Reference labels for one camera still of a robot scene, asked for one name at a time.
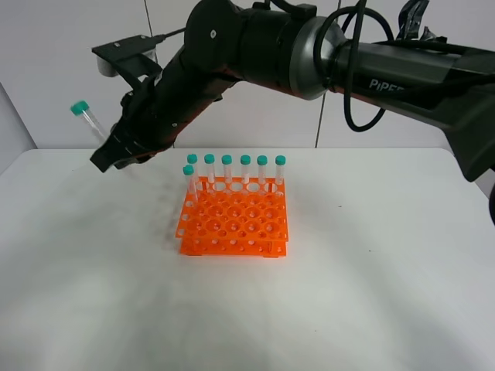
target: centrifuge tube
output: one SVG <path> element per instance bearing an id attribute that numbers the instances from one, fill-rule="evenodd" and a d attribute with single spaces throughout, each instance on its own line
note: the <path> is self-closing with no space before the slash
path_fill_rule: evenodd
<path id="1" fill-rule="evenodd" d="M 281 185 L 284 182 L 285 156 L 277 156 L 275 164 L 277 165 L 275 184 Z"/>
<path id="2" fill-rule="evenodd" d="M 258 156 L 258 184 L 260 186 L 266 183 L 266 165 L 268 159 L 266 156 Z"/>
<path id="3" fill-rule="evenodd" d="M 108 133 L 105 129 L 103 129 L 96 117 L 93 115 L 90 110 L 90 106 L 85 100 L 75 103 L 70 110 L 75 116 L 82 118 L 83 121 L 90 127 L 91 132 L 99 141 L 100 145 L 106 142 Z"/>
<path id="4" fill-rule="evenodd" d="M 242 182 L 244 184 L 249 183 L 249 165 L 251 164 L 251 157 L 248 155 L 241 156 L 241 173 Z"/>
<path id="5" fill-rule="evenodd" d="M 208 182 L 213 187 L 215 184 L 215 156 L 206 155 L 204 161 L 207 164 Z"/>
<path id="6" fill-rule="evenodd" d="M 232 183 L 232 156 L 225 155 L 222 157 L 222 164 L 224 164 L 224 177 L 225 183 Z"/>
<path id="7" fill-rule="evenodd" d="M 187 155 L 187 163 L 194 168 L 194 182 L 198 183 L 200 176 L 198 175 L 198 156 L 191 154 Z"/>
<path id="8" fill-rule="evenodd" d="M 192 165 L 184 166 L 184 175 L 186 176 L 187 192 L 193 197 L 195 203 L 198 202 L 196 191 L 196 182 L 194 182 L 194 167 Z"/>

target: orange test tube rack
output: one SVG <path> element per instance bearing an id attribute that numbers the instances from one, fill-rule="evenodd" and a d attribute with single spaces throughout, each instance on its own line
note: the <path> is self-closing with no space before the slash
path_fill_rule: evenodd
<path id="1" fill-rule="evenodd" d="M 242 184 L 223 177 L 210 187 L 207 177 L 196 184 L 198 202 L 186 194 L 176 237 L 182 239 L 180 253 L 190 256 L 236 255 L 284 257 L 288 242 L 285 183 L 265 184 L 251 179 Z"/>

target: robotic arm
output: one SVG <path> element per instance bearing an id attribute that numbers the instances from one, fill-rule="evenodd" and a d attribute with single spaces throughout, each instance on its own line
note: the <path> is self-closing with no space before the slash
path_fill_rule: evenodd
<path id="1" fill-rule="evenodd" d="M 179 30 L 185 31 L 183 47 L 163 70 L 150 53 L 177 32 L 93 48 L 100 71 L 120 74 L 132 91 L 122 99 L 122 117 L 110 138 L 91 161 L 102 172 L 148 161 L 170 148 L 225 90 L 247 81 L 305 100 L 327 90 L 342 93 L 346 121 L 354 131 L 371 129 L 385 110 L 434 125 L 444 131 L 465 178 L 478 179 L 495 167 L 495 53 L 448 44 L 428 28 L 418 39 L 428 0 L 406 4 L 397 38 L 366 2 L 323 18 L 313 5 L 285 0 L 255 2 L 251 9 L 230 0 L 201 0 Z M 271 3 L 282 11 L 271 10 Z M 347 19 L 340 28 L 335 21 L 342 15 Z M 382 25 L 386 42 L 359 43 L 365 15 Z M 355 16 L 354 36 L 348 40 L 344 32 Z M 381 110 L 358 127 L 351 97 Z"/>

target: green tube cap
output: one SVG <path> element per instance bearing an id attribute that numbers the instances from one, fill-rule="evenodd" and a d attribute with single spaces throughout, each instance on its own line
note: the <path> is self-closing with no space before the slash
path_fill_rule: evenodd
<path id="1" fill-rule="evenodd" d="M 213 156 L 212 154 L 206 155 L 204 156 L 204 161 L 207 164 L 213 164 L 215 162 L 215 156 Z"/>
<path id="2" fill-rule="evenodd" d="M 232 163 L 232 156 L 230 155 L 225 155 L 222 157 L 222 164 L 224 165 L 230 165 Z"/>
<path id="3" fill-rule="evenodd" d="M 198 162 L 198 156 L 192 154 L 192 155 L 187 155 L 187 163 L 188 164 L 196 164 Z"/>
<path id="4" fill-rule="evenodd" d="M 75 116 L 81 116 L 85 111 L 89 109 L 90 106 L 85 100 L 82 100 L 81 102 L 77 102 L 75 105 L 73 105 L 70 108 L 70 110 Z"/>
<path id="5" fill-rule="evenodd" d="M 242 165 L 251 164 L 251 157 L 249 157 L 248 155 L 241 156 L 241 164 Z"/>
<path id="6" fill-rule="evenodd" d="M 258 156 L 258 165 L 267 165 L 268 159 L 266 156 Z"/>
<path id="7" fill-rule="evenodd" d="M 184 166 L 184 175 L 192 175 L 194 174 L 194 167 L 191 165 Z"/>
<path id="8" fill-rule="evenodd" d="M 275 164 L 279 166 L 285 165 L 285 156 L 277 156 L 275 159 Z"/>

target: white table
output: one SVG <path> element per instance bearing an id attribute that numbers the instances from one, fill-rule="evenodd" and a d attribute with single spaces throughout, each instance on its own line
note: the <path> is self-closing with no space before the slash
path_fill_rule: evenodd
<path id="1" fill-rule="evenodd" d="M 212 151 L 287 156 L 281 259 L 177 254 L 190 152 L 0 177 L 0 369 L 495 368 L 495 227 L 448 152 Z"/>

